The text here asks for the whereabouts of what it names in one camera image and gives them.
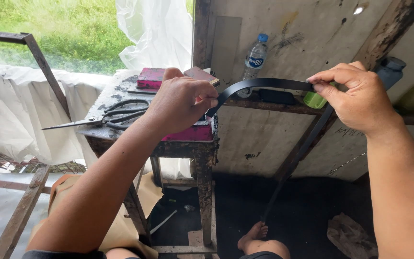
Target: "hand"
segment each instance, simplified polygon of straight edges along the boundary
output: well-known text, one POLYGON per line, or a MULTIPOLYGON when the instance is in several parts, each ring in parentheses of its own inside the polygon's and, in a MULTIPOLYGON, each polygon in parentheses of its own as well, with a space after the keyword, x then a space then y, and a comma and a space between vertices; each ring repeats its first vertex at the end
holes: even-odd
POLYGON ((147 112, 139 119, 162 135, 181 132, 192 126, 218 104, 218 92, 208 81, 185 77, 177 68, 167 68, 162 85, 147 112))
POLYGON ((367 71, 359 61, 340 63, 334 68, 319 72, 307 80, 314 90, 333 106, 339 119, 348 127, 367 136, 381 134, 390 127, 403 124, 392 108, 383 83, 377 74, 367 71), (343 93, 330 82, 349 88, 343 93))

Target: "sleeve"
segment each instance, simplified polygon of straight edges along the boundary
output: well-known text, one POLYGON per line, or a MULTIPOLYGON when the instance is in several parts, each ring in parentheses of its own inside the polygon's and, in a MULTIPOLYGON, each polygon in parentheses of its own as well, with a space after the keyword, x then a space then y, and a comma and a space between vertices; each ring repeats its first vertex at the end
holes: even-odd
POLYGON ((91 253, 63 253, 30 250, 22 256, 22 259, 106 259, 106 256, 103 252, 99 251, 91 253))

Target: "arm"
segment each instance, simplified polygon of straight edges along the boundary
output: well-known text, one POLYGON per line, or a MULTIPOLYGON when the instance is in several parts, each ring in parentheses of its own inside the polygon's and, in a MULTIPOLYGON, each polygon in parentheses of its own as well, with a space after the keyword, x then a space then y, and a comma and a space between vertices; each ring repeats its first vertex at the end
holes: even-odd
POLYGON ((88 253, 98 249, 135 176, 159 141, 192 126, 217 105, 216 97, 217 91, 207 81, 166 69, 145 115, 80 177, 27 250, 88 253))
POLYGON ((308 79, 341 121, 367 137, 374 229, 382 259, 414 258, 414 140, 392 109, 381 80, 360 62, 308 79), (343 93, 328 82, 345 84, 343 93))

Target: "bottle label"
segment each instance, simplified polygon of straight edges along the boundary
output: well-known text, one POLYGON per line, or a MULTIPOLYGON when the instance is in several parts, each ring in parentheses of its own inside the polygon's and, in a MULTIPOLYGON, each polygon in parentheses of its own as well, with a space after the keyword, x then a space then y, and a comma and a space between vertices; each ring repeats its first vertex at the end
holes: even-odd
POLYGON ((246 65, 248 67, 252 67, 255 69, 261 69, 264 61, 265 61, 264 59, 256 59, 254 57, 250 57, 248 58, 248 62, 246 63, 246 65))

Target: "green plastic container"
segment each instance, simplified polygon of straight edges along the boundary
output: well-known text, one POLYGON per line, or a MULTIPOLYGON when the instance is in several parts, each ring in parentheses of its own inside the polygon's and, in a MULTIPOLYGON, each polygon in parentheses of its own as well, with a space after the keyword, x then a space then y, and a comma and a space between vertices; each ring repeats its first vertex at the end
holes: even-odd
POLYGON ((324 97, 314 92, 308 92, 303 101, 306 103, 307 106, 314 109, 322 108, 327 102, 327 100, 324 97))

